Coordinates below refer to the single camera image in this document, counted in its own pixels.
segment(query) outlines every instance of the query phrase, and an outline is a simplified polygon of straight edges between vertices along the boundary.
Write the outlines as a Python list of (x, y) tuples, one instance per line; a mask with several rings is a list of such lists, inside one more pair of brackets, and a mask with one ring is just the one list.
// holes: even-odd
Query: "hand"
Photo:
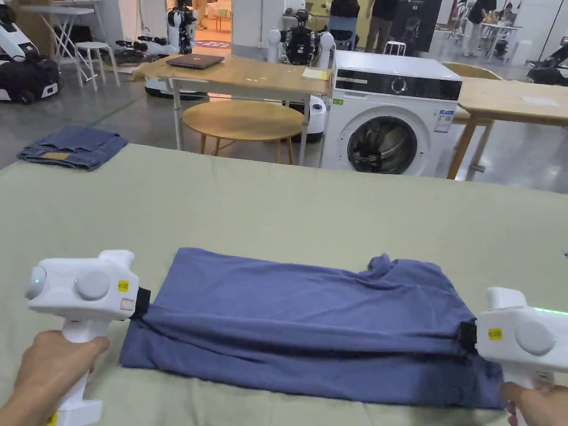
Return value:
[(515, 409), (521, 410), (528, 426), (567, 426), (568, 388), (554, 386), (549, 392), (527, 389), (515, 383), (501, 387), (503, 397), (511, 402), (509, 424), (517, 426)]
[(60, 331), (39, 333), (24, 352), (14, 393), (0, 410), (0, 424), (44, 425), (108, 346), (106, 337), (71, 343)]

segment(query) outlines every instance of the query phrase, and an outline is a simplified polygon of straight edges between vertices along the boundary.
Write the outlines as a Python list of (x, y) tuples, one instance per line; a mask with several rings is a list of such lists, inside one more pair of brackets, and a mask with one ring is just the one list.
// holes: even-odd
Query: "wheel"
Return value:
[(24, 105), (29, 105), (35, 101), (35, 96), (29, 90), (22, 90), (18, 94), (18, 102)]

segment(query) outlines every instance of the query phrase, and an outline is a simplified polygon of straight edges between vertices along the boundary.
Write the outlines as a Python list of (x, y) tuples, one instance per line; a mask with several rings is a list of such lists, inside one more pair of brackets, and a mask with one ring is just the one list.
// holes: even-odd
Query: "blue cloth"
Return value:
[(91, 171), (113, 158), (128, 141), (116, 133), (89, 127), (65, 126), (36, 140), (19, 154), (20, 160)]
[(473, 317), (433, 264), (383, 254), (355, 273), (181, 248), (120, 363), (287, 394), (500, 408), (500, 367), (456, 340)]

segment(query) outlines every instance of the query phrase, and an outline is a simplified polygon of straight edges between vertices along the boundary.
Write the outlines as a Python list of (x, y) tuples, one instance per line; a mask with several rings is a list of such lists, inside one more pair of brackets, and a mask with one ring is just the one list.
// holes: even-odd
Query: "yellow label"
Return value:
[(125, 280), (121, 279), (121, 280), (118, 282), (118, 291), (119, 291), (120, 293), (128, 293), (128, 284), (129, 284), (128, 281), (125, 281)]
[(503, 340), (503, 330), (500, 328), (490, 328), (489, 340)]
[(47, 152), (43, 154), (41, 157), (47, 160), (65, 160), (71, 154), (66, 152)]
[(49, 418), (47, 421), (47, 426), (55, 426), (57, 424), (57, 413)]

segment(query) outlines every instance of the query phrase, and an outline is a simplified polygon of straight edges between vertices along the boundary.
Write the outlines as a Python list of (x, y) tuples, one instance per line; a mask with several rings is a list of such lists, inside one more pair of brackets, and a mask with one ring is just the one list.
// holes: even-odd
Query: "white handheld gripper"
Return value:
[[(135, 312), (139, 280), (130, 271), (133, 259), (127, 250), (106, 250), (94, 259), (42, 260), (32, 270), (28, 306), (62, 316), (61, 332), (71, 342), (105, 336), (111, 321), (125, 320)], [(101, 418), (102, 402), (83, 400), (87, 377), (61, 400), (57, 426), (85, 426)]]
[[(533, 308), (517, 290), (491, 287), (489, 310), (478, 315), (476, 349), (501, 364), (503, 379), (529, 389), (554, 385), (554, 372), (568, 372), (568, 313)], [(519, 426), (527, 426), (517, 410)]]

